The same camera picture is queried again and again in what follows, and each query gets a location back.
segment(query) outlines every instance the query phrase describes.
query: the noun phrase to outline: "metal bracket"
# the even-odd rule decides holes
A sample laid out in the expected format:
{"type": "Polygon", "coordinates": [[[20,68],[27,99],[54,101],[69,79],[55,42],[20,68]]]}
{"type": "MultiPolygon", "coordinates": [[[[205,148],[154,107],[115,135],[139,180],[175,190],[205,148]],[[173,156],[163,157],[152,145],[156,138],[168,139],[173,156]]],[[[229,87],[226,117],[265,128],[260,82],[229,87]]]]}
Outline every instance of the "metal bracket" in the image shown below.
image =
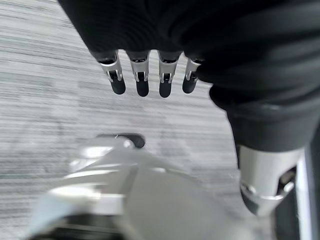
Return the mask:
{"type": "Polygon", "coordinates": [[[185,67],[185,79],[187,81],[190,81],[190,77],[191,77],[191,74],[193,72],[196,72],[197,71],[197,68],[201,65],[201,63],[197,63],[197,62],[194,62],[192,61],[190,58],[188,58],[188,61],[186,63],[186,67],[185,67]]]}
{"type": "Polygon", "coordinates": [[[178,61],[172,63],[166,63],[159,59],[159,77],[160,83],[165,82],[165,74],[169,74],[169,81],[168,83],[171,84],[174,78],[176,68],[177,68],[178,61]]]}
{"type": "Polygon", "coordinates": [[[116,53],[115,62],[110,63],[110,64],[105,64],[105,63],[101,63],[100,62],[100,65],[101,65],[104,73],[107,75],[107,77],[108,77],[108,79],[109,79],[109,81],[111,83],[114,82],[114,80],[113,80],[113,78],[112,78],[112,76],[110,74],[111,71],[115,71],[118,81],[122,81],[123,80],[122,68],[121,68],[121,63],[120,63],[120,60],[119,60],[118,53],[116,53]]]}
{"type": "Polygon", "coordinates": [[[134,79],[136,82],[140,82],[140,79],[138,78],[138,73],[143,73],[144,75],[144,81],[148,81],[148,76],[149,76],[149,56],[146,60],[141,61],[141,62],[135,62],[130,60],[130,64],[132,67],[132,71],[134,74],[134,79]]]}

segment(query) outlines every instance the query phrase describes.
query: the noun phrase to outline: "prosthetic hand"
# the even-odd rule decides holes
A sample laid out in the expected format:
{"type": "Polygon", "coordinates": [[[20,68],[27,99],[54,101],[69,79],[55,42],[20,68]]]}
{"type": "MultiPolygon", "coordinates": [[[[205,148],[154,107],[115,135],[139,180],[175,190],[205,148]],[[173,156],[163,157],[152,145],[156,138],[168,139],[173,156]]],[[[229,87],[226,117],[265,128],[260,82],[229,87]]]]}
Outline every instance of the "prosthetic hand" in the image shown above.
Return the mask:
{"type": "Polygon", "coordinates": [[[191,93],[198,78],[212,83],[210,98],[226,111],[248,209],[266,216],[286,197],[320,119],[319,1],[59,2],[116,94],[126,89],[118,49],[142,97],[149,51],[158,50],[164,98],[184,51],[183,91],[191,93]]]}
{"type": "Polygon", "coordinates": [[[139,135],[99,135],[36,205],[28,240],[255,240],[194,178],[142,148],[139,135]]]}

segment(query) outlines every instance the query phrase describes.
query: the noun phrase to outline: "black glove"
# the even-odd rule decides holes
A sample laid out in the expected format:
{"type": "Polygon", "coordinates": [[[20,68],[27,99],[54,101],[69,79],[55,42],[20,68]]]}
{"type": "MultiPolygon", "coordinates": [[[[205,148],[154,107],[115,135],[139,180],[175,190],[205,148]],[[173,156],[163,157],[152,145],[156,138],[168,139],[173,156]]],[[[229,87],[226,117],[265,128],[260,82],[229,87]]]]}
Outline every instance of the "black glove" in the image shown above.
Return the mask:
{"type": "Polygon", "coordinates": [[[117,49],[184,51],[236,145],[282,152],[320,119],[317,0],[59,0],[98,62],[117,49]]]}

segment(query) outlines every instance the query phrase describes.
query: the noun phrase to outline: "gray carpet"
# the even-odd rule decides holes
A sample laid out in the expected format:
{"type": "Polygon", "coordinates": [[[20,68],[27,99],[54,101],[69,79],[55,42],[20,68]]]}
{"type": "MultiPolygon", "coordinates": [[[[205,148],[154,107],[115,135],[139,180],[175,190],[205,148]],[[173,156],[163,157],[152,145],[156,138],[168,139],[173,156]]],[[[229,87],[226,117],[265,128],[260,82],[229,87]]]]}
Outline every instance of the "gray carpet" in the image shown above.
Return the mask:
{"type": "Polygon", "coordinates": [[[256,220],[241,201],[231,130],[209,100],[210,86],[182,92],[183,56],[163,99],[151,53],[150,93],[142,98],[120,52],[127,91],[118,96],[54,0],[1,0],[0,48],[0,239],[22,239],[37,197],[67,173],[79,143],[118,132],[145,135],[148,151],[197,176],[270,239],[269,221],[256,220]]]}

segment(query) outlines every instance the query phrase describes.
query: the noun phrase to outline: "silver metal component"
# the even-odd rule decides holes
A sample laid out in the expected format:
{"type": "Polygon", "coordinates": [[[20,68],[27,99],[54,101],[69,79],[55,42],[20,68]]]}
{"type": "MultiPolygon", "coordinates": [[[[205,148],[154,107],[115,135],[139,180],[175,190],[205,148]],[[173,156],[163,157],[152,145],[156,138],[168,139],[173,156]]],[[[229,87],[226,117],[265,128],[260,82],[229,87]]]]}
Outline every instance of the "silver metal component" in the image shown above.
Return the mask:
{"type": "Polygon", "coordinates": [[[143,73],[144,81],[147,82],[148,76],[149,76],[149,55],[148,55],[147,59],[144,61],[135,62],[135,61],[130,60],[130,64],[132,67],[134,79],[137,82],[140,82],[140,79],[138,78],[138,73],[143,73]]]}
{"type": "Polygon", "coordinates": [[[165,82],[165,74],[169,74],[169,81],[168,83],[171,84],[172,80],[174,78],[176,68],[177,68],[178,61],[172,62],[172,63],[166,63],[161,61],[159,59],[159,77],[160,77],[160,83],[165,82]]]}
{"type": "Polygon", "coordinates": [[[194,62],[192,61],[190,58],[188,58],[188,61],[186,63],[186,67],[185,67],[185,79],[187,81],[190,81],[190,77],[191,77],[191,74],[193,72],[196,72],[197,71],[197,68],[200,66],[201,64],[200,63],[197,63],[197,62],[194,62]]]}
{"type": "Polygon", "coordinates": [[[121,68],[121,63],[120,63],[120,59],[118,56],[118,52],[116,52],[115,54],[116,54],[115,62],[110,63],[110,64],[105,64],[105,63],[100,62],[100,65],[101,65],[104,73],[107,75],[107,77],[111,83],[114,82],[114,80],[112,79],[112,76],[110,74],[111,71],[115,71],[118,81],[123,80],[122,68],[121,68]]]}
{"type": "Polygon", "coordinates": [[[301,160],[298,162],[296,168],[295,192],[300,240],[312,240],[314,238],[312,233],[309,182],[305,154],[301,156],[301,160]]]}
{"type": "Polygon", "coordinates": [[[269,215],[294,188],[296,167],[303,149],[265,152],[240,147],[240,190],[244,203],[257,216],[269,215]]]}
{"type": "MultiPolygon", "coordinates": [[[[143,149],[124,147],[125,140],[98,137],[82,146],[112,150],[44,195],[33,214],[30,236],[59,219],[89,214],[92,222],[80,225],[82,230],[90,233],[97,215],[109,216],[128,240],[260,239],[193,178],[143,149]]],[[[63,227],[72,229],[68,224],[63,227]]]]}

